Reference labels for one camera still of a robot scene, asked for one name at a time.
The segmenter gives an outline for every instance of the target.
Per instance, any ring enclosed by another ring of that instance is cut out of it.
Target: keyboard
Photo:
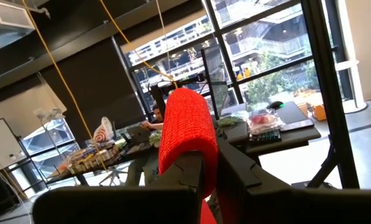
[[[252,146],[258,146],[262,144],[268,144],[273,142],[281,141],[280,130],[274,129],[267,131],[266,133],[254,134],[250,137],[250,144]]]

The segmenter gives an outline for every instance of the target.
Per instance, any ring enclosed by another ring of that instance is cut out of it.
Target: yellow rope
[[[138,58],[140,58],[140,60],[142,61],[142,63],[144,63],[147,67],[149,67],[152,71],[154,72],[157,72],[161,75],[163,75],[164,77],[170,79],[170,81],[172,81],[172,83],[174,84],[175,88],[177,89],[178,86],[177,86],[177,83],[175,82],[175,80],[173,79],[173,77],[171,75],[167,75],[167,74],[164,74],[162,73],[161,71],[159,70],[156,70],[154,69],[150,64],[148,64],[146,61],[144,61],[142,59],[142,57],[138,54],[138,52],[135,50],[135,47],[132,45],[132,43],[129,41],[129,39],[126,37],[126,35],[124,35],[123,31],[119,28],[119,26],[117,25],[116,21],[113,19],[111,13],[109,12],[108,8],[105,6],[105,3],[103,0],[99,0],[101,2],[101,4],[103,5],[103,8],[106,12],[106,14],[109,16],[110,20],[112,21],[112,23],[115,25],[117,31],[119,31],[119,33],[122,35],[122,37],[124,38],[124,40],[129,44],[130,48],[135,52],[135,54],[138,56]]]
[[[83,117],[83,114],[81,113],[81,111],[80,111],[80,109],[79,109],[78,103],[76,102],[76,99],[75,99],[75,97],[73,96],[72,91],[69,89],[69,86],[68,86],[68,84],[66,83],[66,81],[65,81],[65,79],[64,79],[64,77],[63,77],[63,75],[62,75],[62,72],[61,72],[60,68],[58,67],[56,61],[54,60],[54,57],[53,57],[53,55],[51,54],[51,51],[50,51],[50,49],[48,48],[48,46],[47,46],[47,44],[46,44],[46,41],[44,41],[44,38],[43,38],[43,36],[42,36],[42,33],[40,33],[40,30],[39,30],[39,28],[37,27],[37,24],[36,24],[36,22],[35,22],[35,20],[34,20],[34,18],[33,18],[33,16],[32,16],[32,14],[31,14],[30,11],[29,11],[28,5],[26,4],[25,0],[22,0],[22,3],[23,3],[24,6],[25,6],[25,9],[26,9],[26,11],[27,11],[27,13],[28,13],[28,15],[29,15],[29,17],[30,17],[30,20],[32,21],[32,23],[33,23],[33,25],[34,25],[35,30],[36,30],[37,34],[39,35],[39,38],[40,38],[40,40],[42,41],[43,46],[44,46],[44,48],[46,49],[46,51],[47,51],[47,53],[48,53],[48,56],[50,56],[50,59],[51,59],[51,61],[53,62],[56,71],[58,72],[58,74],[59,74],[59,76],[60,76],[60,78],[61,78],[63,84],[65,85],[65,88],[68,90],[69,95],[71,96],[72,101],[73,101],[73,103],[74,103],[75,106],[76,106],[76,109],[77,109],[77,111],[78,111],[78,113],[79,113],[79,116],[80,116],[80,118],[81,118],[81,121],[82,121],[83,125],[85,126],[85,128],[86,128],[86,130],[87,130],[87,133],[88,133],[90,139],[91,139],[92,141],[94,141],[93,136],[91,135],[91,132],[90,132],[90,130],[89,130],[87,124],[86,124],[85,118]],[[94,142],[94,145],[95,145],[95,148],[97,149],[97,152],[98,152],[98,155],[99,155],[98,157],[99,157],[100,160],[101,160],[101,163],[102,163],[102,165],[103,165],[103,167],[104,167],[104,170],[105,170],[105,171],[108,171],[107,168],[105,167],[105,164],[104,164],[103,158],[102,158],[101,154],[99,153],[98,146],[95,144],[95,142]]]

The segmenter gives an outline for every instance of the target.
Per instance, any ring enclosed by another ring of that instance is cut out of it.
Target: window frame
[[[331,51],[336,54],[336,58],[339,59],[340,62],[344,61],[346,59],[345,58],[344,44],[343,44],[342,41],[339,41],[342,38],[341,30],[340,29],[339,30],[334,29],[334,28],[338,28],[339,24],[340,24],[339,23],[339,16],[338,16],[337,13],[335,13],[336,9],[337,9],[336,8],[337,3],[332,2],[331,0],[322,0],[322,1],[326,2],[326,8],[327,8],[327,13],[328,13],[328,17],[329,17],[331,33],[333,35],[333,39],[336,39],[336,41],[334,41],[334,46],[332,46],[332,48],[331,48]],[[228,71],[228,74],[229,74],[229,78],[231,80],[231,82],[228,84],[228,88],[233,88],[234,93],[235,93],[235,97],[236,97],[236,100],[237,100],[238,103],[244,103],[244,98],[243,98],[243,95],[242,95],[242,92],[240,90],[239,85],[241,85],[243,83],[247,83],[247,82],[255,80],[255,79],[258,79],[258,78],[262,78],[262,77],[267,76],[267,75],[271,75],[271,74],[273,74],[275,72],[278,72],[280,70],[284,70],[286,68],[290,68],[292,66],[302,64],[304,62],[312,60],[313,56],[312,56],[312,54],[310,54],[310,55],[298,58],[296,60],[293,60],[291,62],[287,62],[287,63],[284,63],[282,65],[270,68],[266,71],[263,71],[261,73],[258,73],[256,75],[254,75],[254,76],[243,78],[241,80],[237,80],[237,78],[235,77],[235,73],[232,72],[233,71],[232,61],[229,57],[229,52],[228,52],[227,47],[226,47],[226,43],[225,43],[225,40],[224,40],[224,35],[233,31],[233,30],[236,30],[240,27],[244,27],[244,26],[249,25],[253,22],[260,21],[261,19],[269,17],[272,14],[275,14],[275,13],[278,13],[278,12],[283,11],[285,9],[288,9],[290,7],[296,6],[297,4],[301,4],[301,1],[300,0],[289,0],[287,2],[283,2],[282,4],[280,4],[278,6],[267,9],[266,11],[263,11],[263,12],[260,12],[258,14],[255,14],[253,16],[250,16],[248,18],[236,21],[232,24],[229,24],[228,26],[220,27],[220,25],[218,23],[218,20],[217,20],[217,17],[216,17],[216,14],[215,14],[215,11],[214,11],[214,8],[213,8],[213,5],[212,5],[212,2],[211,1],[204,1],[207,18],[209,19],[209,22],[211,23],[211,25],[213,27],[212,33],[206,34],[206,35],[204,35],[202,37],[199,37],[197,39],[194,39],[194,40],[192,40],[192,41],[190,41],[190,42],[188,42],[184,45],[181,45],[179,47],[171,49],[170,54],[177,54],[177,53],[179,53],[179,52],[181,52],[185,49],[188,49],[188,48],[193,47],[195,45],[201,44],[205,40],[216,38],[217,43],[220,46],[220,49],[221,49],[221,52],[222,52],[222,56],[223,56],[224,63],[226,65],[226,68],[227,68],[227,71]],[[128,61],[128,58],[125,57],[123,53],[121,53],[121,55],[122,55],[122,57],[125,58],[124,61]],[[158,56],[155,56],[153,58],[150,58],[146,62],[148,64],[153,64],[153,63],[156,63],[156,62],[158,62],[159,60],[161,60],[165,57],[167,57],[166,52],[164,52],[164,53],[162,53]],[[139,63],[139,64],[134,65],[134,66],[129,66],[129,65],[130,65],[130,63],[127,62],[126,67],[127,67],[128,71],[130,73],[131,81],[134,82],[136,87],[137,87],[137,92],[139,93],[140,99],[141,99],[143,107],[145,109],[145,114],[147,115],[149,120],[152,120],[153,119],[153,111],[150,110],[150,107],[148,106],[149,103],[148,103],[148,101],[146,100],[146,98],[143,94],[142,87],[140,86],[137,75],[134,72],[135,70],[139,70],[141,68],[144,68],[145,65],[144,65],[144,63]],[[347,85],[347,82],[349,82],[348,71],[344,71],[344,74],[341,75],[340,77],[344,77],[344,78],[341,79],[341,86],[343,88],[343,91],[347,91],[346,89],[349,86],[349,83]],[[207,92],[203,93],[202,95],[204,97],[208,96],[208,95],[210,95],[210,92],[207,91]]]

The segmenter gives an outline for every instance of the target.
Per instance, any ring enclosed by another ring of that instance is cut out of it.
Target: floor
[[[368,105],[369,107],[366,110],[346,115],[355,166],[362,189],[371,189],[371,101],[368,102]],[[289,184],[312,179],[319,170],[322,161],[325,160],[329,149],[329,140],[327,138],[329,130],[327,123],[316,122],[316,127],[322,134],[322,138],[310,141],[309,146],[261,156],[262,167],[272,175]],[[88,174],[86,178],[90,185],[98,185],[99,181],[105,178],[105,176],[106,174],[97,176]],[[121,174],[121,180],[124,181],[125,179],[126,175]],[[143,179],[142,177],[140,181],[141,185],[144,184]],[[337,169],[330,174],[326,182],[329,182],[336,188],[341,188],[341,181]],[[68,180],[53,186],[53,188],[74,184],[74,180]],[[26,203],[26,207],[29,208],[29,210],[31,206],[32,204],[30,202]],[[13,218],[20,214],[25,214],[25,216],[7,220],[8,218]],[[0,223],[23,224],[30,223],[30,219],[29,216],[26,215],[24,207],[19,207],[11,213],[1,216]]]

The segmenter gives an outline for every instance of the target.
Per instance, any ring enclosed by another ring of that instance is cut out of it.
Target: white bag
[[[113,138],[114,133],[112,129],[112,124],[107,117],[101,119],[101,125],[94,132],[94,142],[101,143],[109,141]]]

